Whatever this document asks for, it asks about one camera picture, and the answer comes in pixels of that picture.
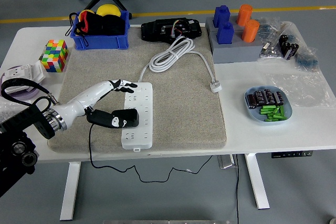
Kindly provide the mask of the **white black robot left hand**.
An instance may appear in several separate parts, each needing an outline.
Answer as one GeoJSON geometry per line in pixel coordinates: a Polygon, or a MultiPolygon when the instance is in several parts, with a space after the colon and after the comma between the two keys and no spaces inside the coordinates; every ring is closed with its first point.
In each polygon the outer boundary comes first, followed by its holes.
{"type": "Polygon", "coordinates": [[[122,129],[139,125],[139,114],[136,109],[115,110],[111,113],[94,109],[95,104],[111,91],[133,93],[137,85],[126,80],[109,80],[95,84],[83,91],[68,103],[54,105],[48,109],[50,123],[55,130],[69,129],[75,118],[86,116],[87,121],[99,126],[122,129]]]}

